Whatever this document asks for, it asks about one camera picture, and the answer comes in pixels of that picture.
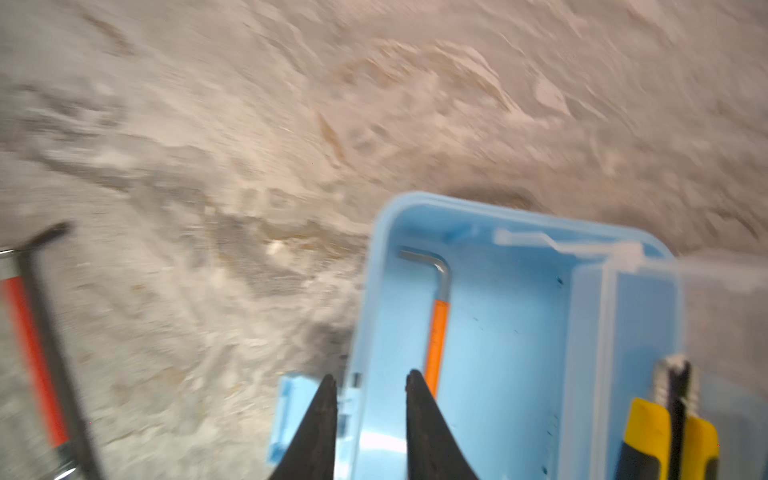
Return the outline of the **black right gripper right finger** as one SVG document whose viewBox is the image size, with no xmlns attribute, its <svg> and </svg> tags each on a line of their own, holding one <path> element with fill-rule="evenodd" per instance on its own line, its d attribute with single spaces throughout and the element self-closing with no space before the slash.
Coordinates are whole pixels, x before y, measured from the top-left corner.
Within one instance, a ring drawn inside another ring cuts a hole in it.
<svg viewBox="0 0 768 480">
<path fill-rule="evenodd" d="M 408 478 L 477 480 L 420 371 L 409 372 L 405 390 Z"/>
</svg>

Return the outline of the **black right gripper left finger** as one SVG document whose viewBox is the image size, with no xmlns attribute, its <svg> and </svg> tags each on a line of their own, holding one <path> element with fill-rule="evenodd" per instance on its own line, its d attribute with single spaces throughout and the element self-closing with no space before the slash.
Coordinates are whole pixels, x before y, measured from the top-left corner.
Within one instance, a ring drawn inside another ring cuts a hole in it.
<svg viewBox="0 0 768 480">
<path fill-rule="evenodd" d="M 289 374 L 280 379 L 268 448 L 272 479 L 332 479 L 338 420 L 337 384 Z"/>
</svg>

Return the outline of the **orange pencil tool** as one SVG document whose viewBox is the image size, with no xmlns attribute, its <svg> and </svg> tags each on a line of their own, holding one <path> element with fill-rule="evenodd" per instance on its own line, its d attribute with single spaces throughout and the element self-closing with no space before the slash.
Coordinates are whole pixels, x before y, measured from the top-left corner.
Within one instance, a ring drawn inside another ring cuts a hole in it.
<svg viewBox="0 0 768 480">
<path fill-rule="evenodd" d="M 423 373 L 432 396 L 437 398 L 450 314 L 452 272 L 448 263 L 441 256 L 431 252 L 404 248 L 399 251 L 399 256 L 412 262 L 430 265 L 435 268 L 438 274 L 438 288 L 433 302 Z"/>
</svg>

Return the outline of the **blue plastic tool box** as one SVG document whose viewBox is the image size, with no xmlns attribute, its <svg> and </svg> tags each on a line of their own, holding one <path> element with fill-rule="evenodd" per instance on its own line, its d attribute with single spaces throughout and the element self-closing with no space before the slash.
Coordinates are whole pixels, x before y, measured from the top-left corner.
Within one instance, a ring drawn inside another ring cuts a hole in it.
<svg viewBox="0 0 768 480">
<path fill-rule="evenodd" d="M 677 354 L 699 372 L 717 479 L 766 477 L 764 258 L 677 258 L 641 230 L 409 193 L 370 243 L 332 479 L 409 479 L 405 387 L 438 274 L 404 248 L 452 272 L 435 400 L 478 479 L 615 479 L 631 402 Z"/>
</svg>

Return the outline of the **yellow black utility knife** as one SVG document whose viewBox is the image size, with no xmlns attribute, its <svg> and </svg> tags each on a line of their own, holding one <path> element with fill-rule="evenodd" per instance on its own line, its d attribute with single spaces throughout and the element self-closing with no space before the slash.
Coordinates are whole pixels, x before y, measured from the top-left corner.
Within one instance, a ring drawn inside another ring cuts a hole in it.
<svg viewBox="0 0 768 480">
<path fill-rule="evenodd" d="M 677 354 L 657 361 L 648 399 L 632 400 L 616 480 L 716 480 L 715 426 L 699 415 L 700 376 Z"/>
</svg>

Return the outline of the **red handled tool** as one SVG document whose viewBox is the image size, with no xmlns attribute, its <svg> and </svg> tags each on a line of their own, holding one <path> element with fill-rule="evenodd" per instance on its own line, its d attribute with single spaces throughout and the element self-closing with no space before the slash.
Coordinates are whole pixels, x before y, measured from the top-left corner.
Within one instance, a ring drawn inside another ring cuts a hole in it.
<svg viewBox="0 0 768 480">
<path fill-rule="evenodd" d="M 1 297 L 9 305 L 10 319 L 26 361 L 38 413 L 59 461 L 52 477 L 103 479 L 105 474 L 36 267 L 39 252 L 71 229 L 70 222 L 59 222 L 21 244 L 3 248 Z"/>
</svg>

